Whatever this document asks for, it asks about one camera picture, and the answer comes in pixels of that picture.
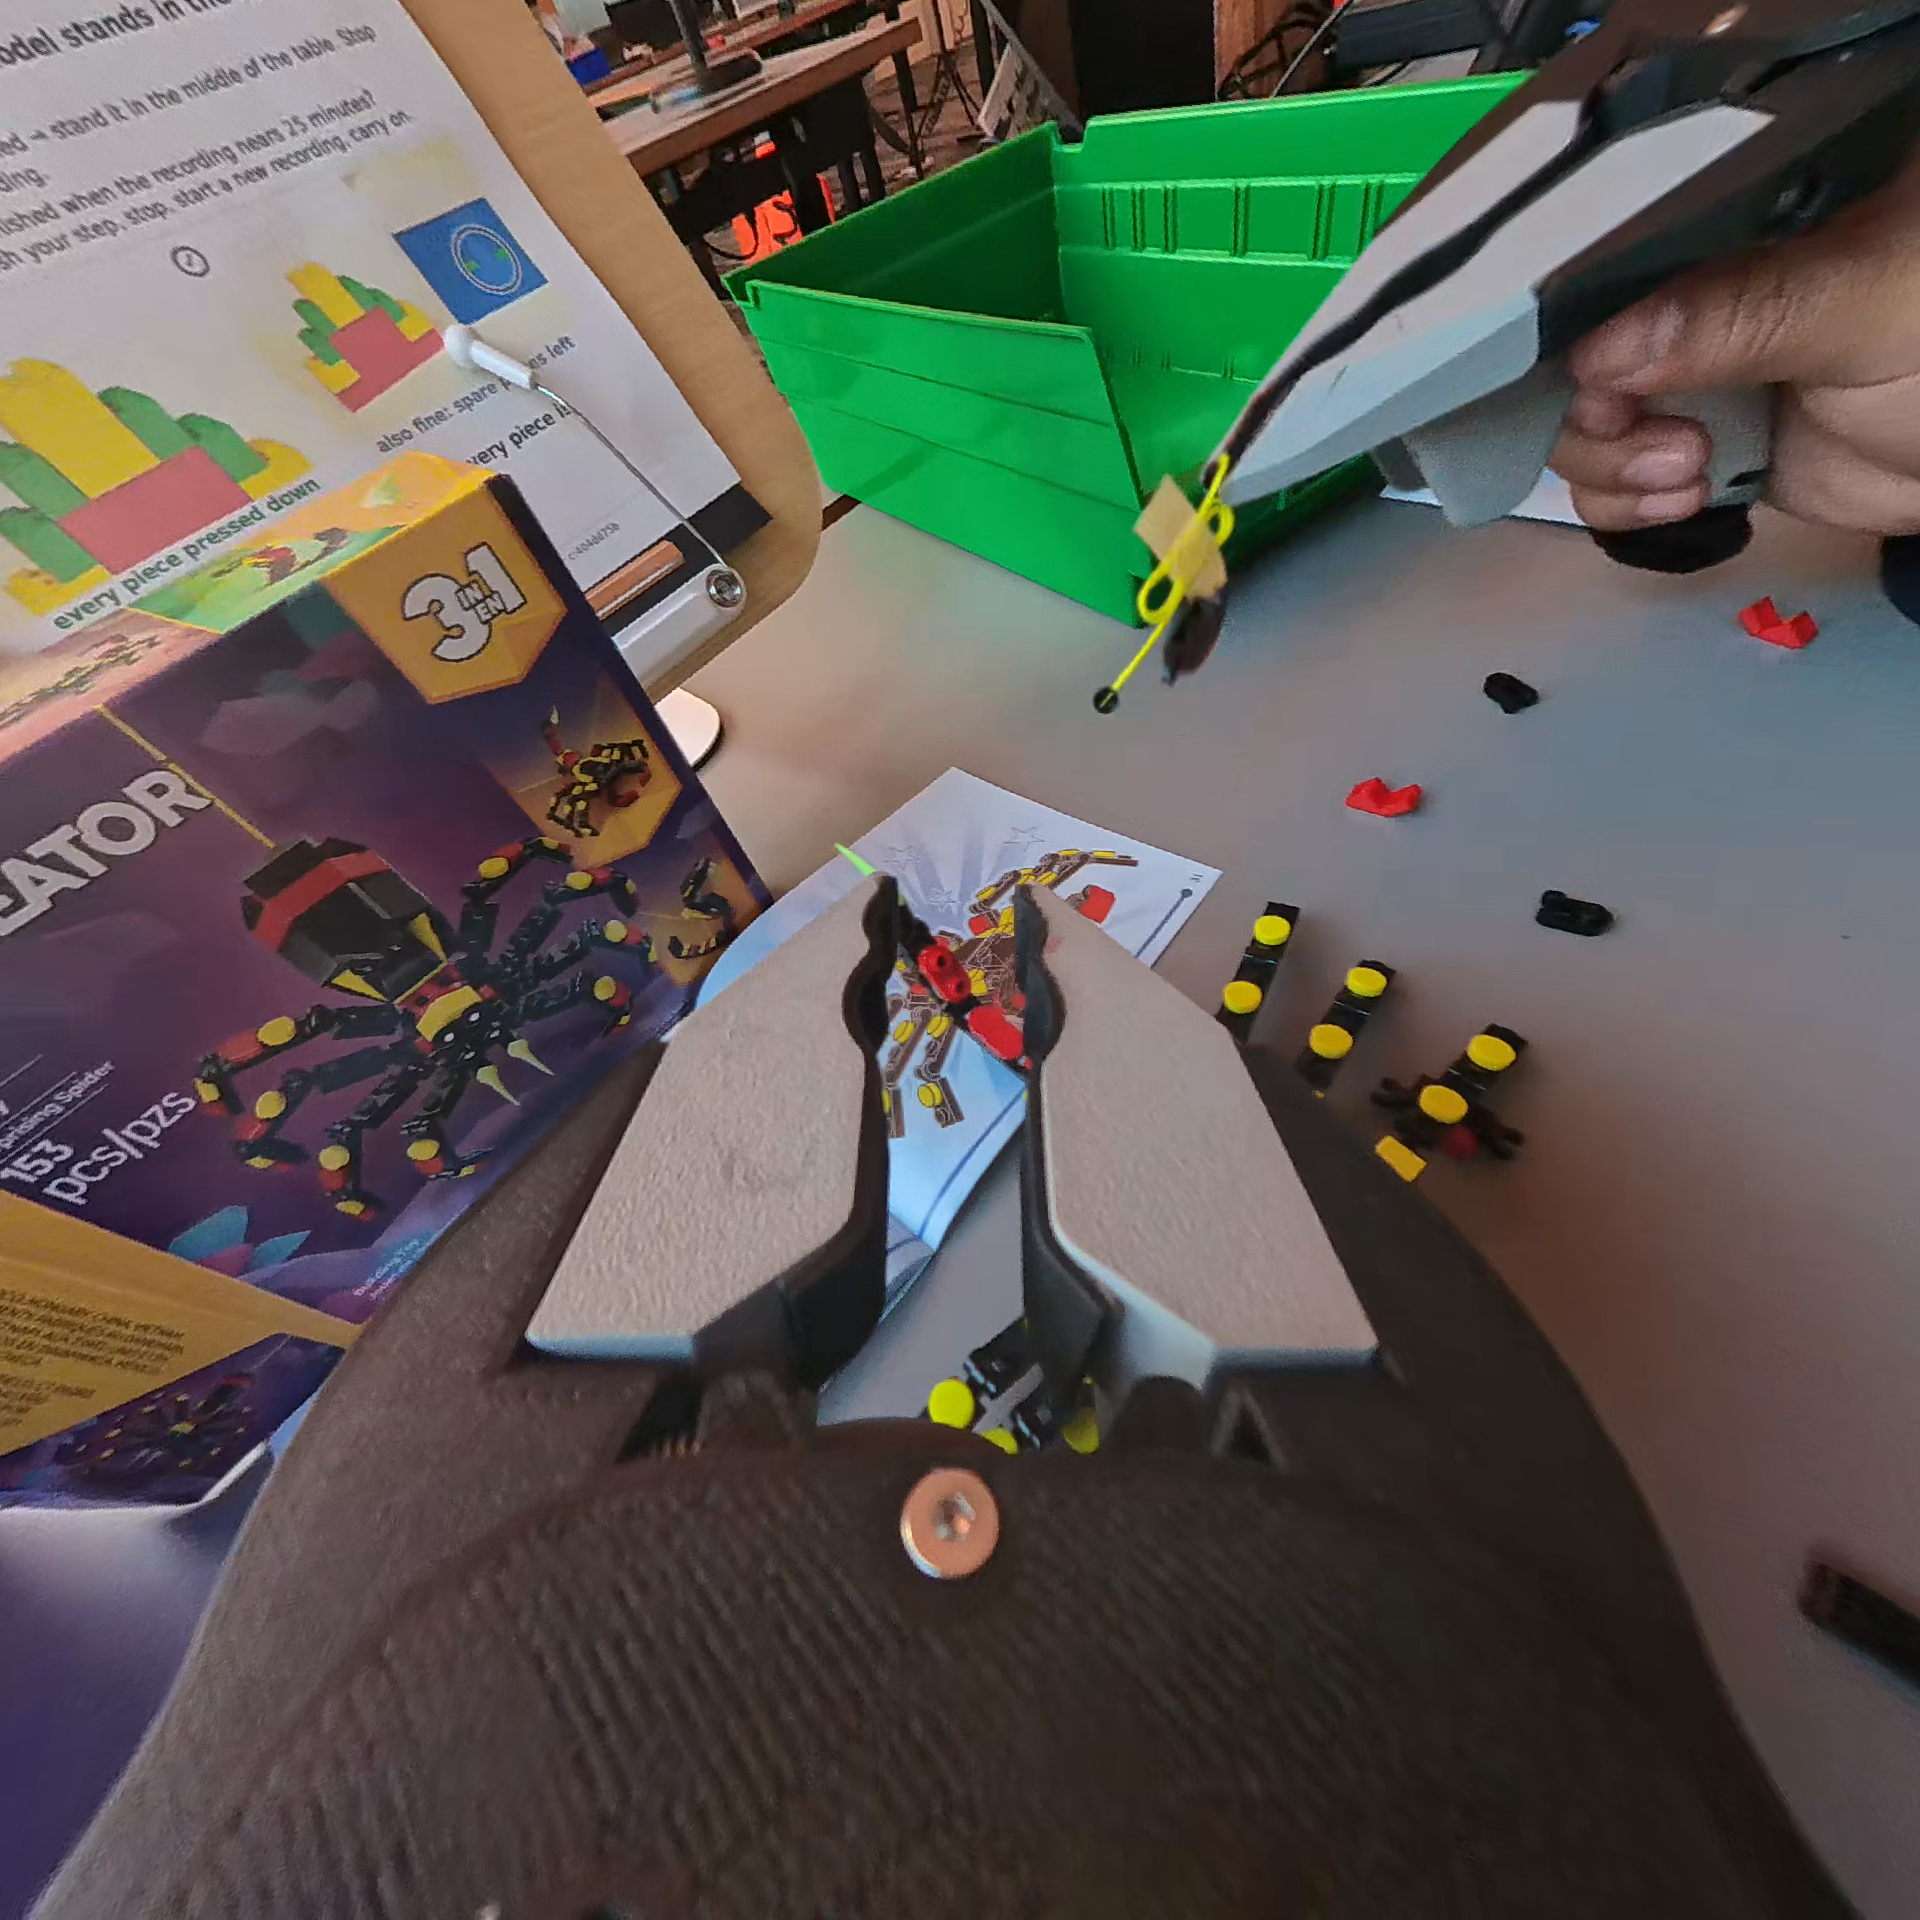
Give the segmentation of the person's right hand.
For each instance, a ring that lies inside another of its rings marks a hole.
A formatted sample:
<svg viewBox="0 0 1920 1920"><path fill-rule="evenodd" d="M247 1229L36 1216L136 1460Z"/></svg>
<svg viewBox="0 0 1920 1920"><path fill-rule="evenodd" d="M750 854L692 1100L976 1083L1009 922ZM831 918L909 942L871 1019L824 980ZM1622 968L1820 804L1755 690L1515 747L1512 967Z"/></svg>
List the person's right hand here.
<svg viewBox="0 0 1920 1920"><path fill-rule="evenodd" d="M1596 530L1684 520L1710 432L1680 392L1773 392L1766 502L1872 538L1918 530L1918 168L1817 231L1688 272L1589 333L1548 467Z"/></svg>

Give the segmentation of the printed instruction sheet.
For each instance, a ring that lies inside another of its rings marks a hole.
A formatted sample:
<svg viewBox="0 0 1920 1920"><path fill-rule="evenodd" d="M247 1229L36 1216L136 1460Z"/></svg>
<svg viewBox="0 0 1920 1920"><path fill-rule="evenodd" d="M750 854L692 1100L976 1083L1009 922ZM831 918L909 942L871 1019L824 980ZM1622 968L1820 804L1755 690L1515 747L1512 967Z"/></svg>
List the printed instruction sheet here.
<svg viewBox="0 0 1920 1920"><path fill-rule="evenodd" d="M612 628L761 525L403 4L4 4L3 124L8 652L404 455L509 475Z"/></svg>

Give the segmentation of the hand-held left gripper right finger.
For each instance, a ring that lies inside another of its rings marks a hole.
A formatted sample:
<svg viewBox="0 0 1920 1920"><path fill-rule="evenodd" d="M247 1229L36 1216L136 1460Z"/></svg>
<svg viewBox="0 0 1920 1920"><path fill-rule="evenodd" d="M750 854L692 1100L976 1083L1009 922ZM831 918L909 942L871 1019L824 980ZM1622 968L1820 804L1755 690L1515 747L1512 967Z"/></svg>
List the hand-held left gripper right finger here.
<svg viewBox="0 0 1920 1920"><path fill-rule="evenodd" d="M1368 1311L1230 1034L1055 893L1015 893L1022 1286L1049 1387L1360 1368Z"/></svg>

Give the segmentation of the black yellow lego leg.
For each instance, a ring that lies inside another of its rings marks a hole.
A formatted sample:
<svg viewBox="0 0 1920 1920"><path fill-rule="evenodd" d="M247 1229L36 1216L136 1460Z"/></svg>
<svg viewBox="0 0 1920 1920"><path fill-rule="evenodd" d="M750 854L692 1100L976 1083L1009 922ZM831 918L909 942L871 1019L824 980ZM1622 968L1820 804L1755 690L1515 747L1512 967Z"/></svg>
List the black yellow lego leg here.
<svg viewBox="0 0 1920 1920"><path fill-rule="evenodd" d="M1297 917L1301 907L1295 903L1267 900L1264 911L1255 918L1236 968L1220 988L1215 1004L1215 1021L1230 1034L1235 1045L1245 1045L1253 1038L1262 1007L1289 955Z"/></svg>
<svg viewBox="0 0 1920 1920"><path fill-rule="evenodd" d="M1312 1021L1293 1060L1295 1075L1315 1096L1326 1096L1352 1055L1377 1004L1392 992L1396 968L1374 957L1348 967L1326 1012Z"/></svg>
<svg viewBox="0 0 1920 1920"><path fill-rule="evenodd" d="M1518 1066L1529 1043L1503 1024L1484 1026L1439 1075L1413 1083L1383 1079L1372 1093L1383 1116L1383 1136L1392 1134L1436 1157L1456 1160L1510 1160L1524 1134L1501 1123L1491 1096Z"/></svg>

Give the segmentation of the purple yellow lego box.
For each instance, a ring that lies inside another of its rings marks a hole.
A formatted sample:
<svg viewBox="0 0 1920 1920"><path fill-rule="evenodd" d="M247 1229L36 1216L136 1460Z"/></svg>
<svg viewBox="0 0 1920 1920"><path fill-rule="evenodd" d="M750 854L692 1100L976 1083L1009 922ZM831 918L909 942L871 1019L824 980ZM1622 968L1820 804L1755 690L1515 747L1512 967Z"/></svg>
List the purple yellow lego box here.
<svg viewBox="0 0 1920 1920"><path fill-rule="evenodd" d="M4 661L4 1509L200 1504L771 895L512 479Z"/></svg>

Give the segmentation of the wooden sign board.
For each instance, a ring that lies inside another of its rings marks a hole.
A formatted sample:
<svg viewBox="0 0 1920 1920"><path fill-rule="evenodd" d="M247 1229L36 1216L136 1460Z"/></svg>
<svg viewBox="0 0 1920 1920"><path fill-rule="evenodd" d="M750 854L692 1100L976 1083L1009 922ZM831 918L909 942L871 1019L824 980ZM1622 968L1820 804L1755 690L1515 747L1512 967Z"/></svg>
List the wooden sign board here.
<svg viewBox="0 0 1920 1920"><path fill-rule="evenodd" d="M699 276L525 4L407 3L404 11L771 517L734 555L742 611L643 677L646 688L669 688L804 582L822 538L819 468L748 333Z"/></svg>

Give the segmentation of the green plastic bin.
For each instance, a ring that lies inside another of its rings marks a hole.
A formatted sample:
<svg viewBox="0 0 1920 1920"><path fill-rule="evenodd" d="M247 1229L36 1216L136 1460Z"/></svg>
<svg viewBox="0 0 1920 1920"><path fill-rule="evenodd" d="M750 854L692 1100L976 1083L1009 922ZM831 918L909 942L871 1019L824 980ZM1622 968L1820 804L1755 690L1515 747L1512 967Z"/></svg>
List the green plastic bin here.
<svg viewBox="0 0 1920 1920"><path fill-rule="evenodd" d="M821 478L1135 624L1135 518L1521 74L1054 125L726 278Z"/></svg>

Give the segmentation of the tan lego piece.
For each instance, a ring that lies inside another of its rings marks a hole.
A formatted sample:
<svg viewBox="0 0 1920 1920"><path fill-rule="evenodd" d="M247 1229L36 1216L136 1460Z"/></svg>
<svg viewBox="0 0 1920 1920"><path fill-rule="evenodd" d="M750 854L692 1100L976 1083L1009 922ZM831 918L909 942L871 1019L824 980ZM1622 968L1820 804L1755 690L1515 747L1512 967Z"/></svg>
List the tan lego piece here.
<svg viewBox="0 0 1920 1920"><path fill-rule="evenodd" d="M1227 582L1225 544L1235 510L1215 496L1188 498L1175 475L1163 475L1135 518L1135 535L1149 549L1155 567L1141 582L1141 618L1160 618L1160 607L1190 594L1215 594Z"/></svg>

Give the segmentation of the red black lego scorpion model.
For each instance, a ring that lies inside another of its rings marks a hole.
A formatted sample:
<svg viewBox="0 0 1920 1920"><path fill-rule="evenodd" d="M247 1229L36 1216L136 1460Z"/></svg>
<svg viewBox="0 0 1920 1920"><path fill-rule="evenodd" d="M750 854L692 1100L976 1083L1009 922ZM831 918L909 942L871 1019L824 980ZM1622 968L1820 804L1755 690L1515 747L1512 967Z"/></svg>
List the red black lego scorpion model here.
<svg viewBox="0 0 1920 1920"><path fill-rule="evenodd" d="M1016 890L1059 891L1069 910L1101 923L1116 891L1091 872L1135 867L1135 854L1112 848L1043 853L979 887L960 931L933 928L900 907L899 967L879 1045L879 1116L889 1167L902 1187L892 1200L892 1296L921 1274L1022 1117Z"/></svg>

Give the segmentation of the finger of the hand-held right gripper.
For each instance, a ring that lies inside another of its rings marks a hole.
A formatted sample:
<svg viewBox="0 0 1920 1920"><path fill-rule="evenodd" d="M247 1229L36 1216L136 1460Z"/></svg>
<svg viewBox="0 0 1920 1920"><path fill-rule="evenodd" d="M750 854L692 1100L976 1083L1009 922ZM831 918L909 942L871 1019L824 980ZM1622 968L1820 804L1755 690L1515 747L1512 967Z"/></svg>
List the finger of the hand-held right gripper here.
<svg viewBox="0 0 1920 1920"><path fill-rule="evenodd" d="M1421 180L1256 381L1215 468L1544 468L1619 231L1614 63L1548 63Z"/></svg>
<svg viewBox="0 0 1920 1920"><path fill-rule="evenodd" d="M1580 103L1521 108L1355 258L1241 412L1217 496L1238 507L1374 452L1444 511L1512 511L1571 399L1548 278L1769 122L1696 104L1577 157Z"/></svg>

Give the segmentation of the lego instruction booklet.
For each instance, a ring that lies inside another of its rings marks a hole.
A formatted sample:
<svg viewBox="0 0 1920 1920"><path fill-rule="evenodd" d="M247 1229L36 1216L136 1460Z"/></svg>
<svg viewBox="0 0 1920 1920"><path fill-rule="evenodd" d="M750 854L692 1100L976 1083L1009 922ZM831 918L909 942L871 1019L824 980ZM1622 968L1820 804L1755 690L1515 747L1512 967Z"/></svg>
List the lego instruction booklet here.
<svg viewBox="0 0 1920 1920"><path fill-rule="evenodd" d="M972 990L1016 1016L1015 891L1059 893L1152 965L1215 885L1217 871L1079 820L951 767L847 851L806 876L723 948L701 986L711 1002L846 895L856 872L899 879L902 903L963 959ZM884 1303L912 1290L960 1206L1023 1116L1019 1075L936 1011L899 967L878 1047L889 1125Z"/></svg>

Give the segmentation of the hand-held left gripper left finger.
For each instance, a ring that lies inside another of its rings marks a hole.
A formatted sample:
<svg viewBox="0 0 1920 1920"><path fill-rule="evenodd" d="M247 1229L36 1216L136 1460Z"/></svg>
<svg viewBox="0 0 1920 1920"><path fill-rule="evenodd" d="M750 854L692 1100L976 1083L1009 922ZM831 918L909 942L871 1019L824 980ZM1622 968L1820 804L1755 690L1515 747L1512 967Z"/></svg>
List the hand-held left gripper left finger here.
<svg viewBox="0 0 1920 1920"><path fill-rule="evenodd" d="M525 1328L536 1351L815 1387L867 1344L899 918L896 883L860 878L663 1045Z"/></svg>

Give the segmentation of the wooden workbench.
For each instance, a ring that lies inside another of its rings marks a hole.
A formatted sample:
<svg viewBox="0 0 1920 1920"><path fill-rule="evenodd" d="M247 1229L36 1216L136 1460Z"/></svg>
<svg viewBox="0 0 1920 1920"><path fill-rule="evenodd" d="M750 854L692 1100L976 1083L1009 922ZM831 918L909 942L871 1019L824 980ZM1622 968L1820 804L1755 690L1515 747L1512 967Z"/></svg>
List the wooden workbench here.
<svg viewBox="0 0 1920 1920"><path fill-rule="evenodd" d="M616 152L639 178L654 178L741 138L772 132L804 104L861 82L919 44L917 19L879 19L860 31L772 55L748 80L713 93L688 92L688 80L660 80L655 87L621 82L589 103Z"/></svg>

